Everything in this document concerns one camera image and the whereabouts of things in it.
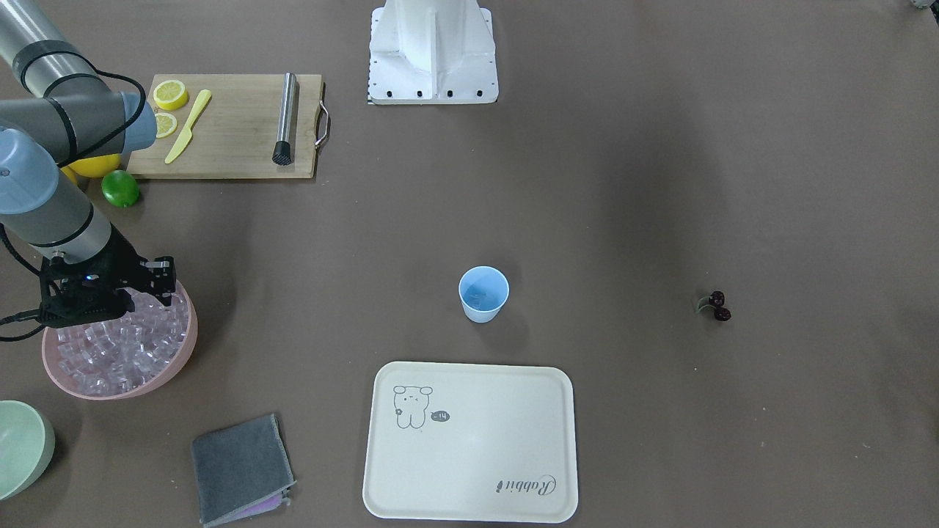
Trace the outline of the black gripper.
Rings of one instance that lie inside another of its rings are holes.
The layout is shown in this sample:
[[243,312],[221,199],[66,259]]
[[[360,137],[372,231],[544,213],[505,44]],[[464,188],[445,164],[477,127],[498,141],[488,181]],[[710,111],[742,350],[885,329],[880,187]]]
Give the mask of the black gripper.
[[177,290],[177,270],[170,255],[148,260],[142,257],[130,241],[116,228],[94,257],[88,260],[88,274],[97,275],[108,288],[129,287],[151,294],[164,307],[173,303]]

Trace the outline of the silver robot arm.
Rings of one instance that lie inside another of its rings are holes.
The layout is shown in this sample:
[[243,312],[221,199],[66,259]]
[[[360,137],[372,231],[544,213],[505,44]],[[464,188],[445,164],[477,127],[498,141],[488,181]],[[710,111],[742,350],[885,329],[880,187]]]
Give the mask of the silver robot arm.
[[2,59],[28,92],[2,103],[2,225],[43,257],[40,272],[61,301],[125,287],[167,301],[170,257],[141,257],[103,211],[68,180],[68,164],[152,146],[157,121],[145,88],[114,91],[109,77],[66,40],[34,1],[1,6]]

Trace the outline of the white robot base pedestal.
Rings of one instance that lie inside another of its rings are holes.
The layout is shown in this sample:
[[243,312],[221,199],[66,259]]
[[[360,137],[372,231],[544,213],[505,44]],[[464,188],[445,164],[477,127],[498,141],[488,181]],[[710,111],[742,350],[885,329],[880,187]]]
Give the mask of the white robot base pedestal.
[[492,13],[476,1],[387,1],[370,17],[367,101],[496,103]]

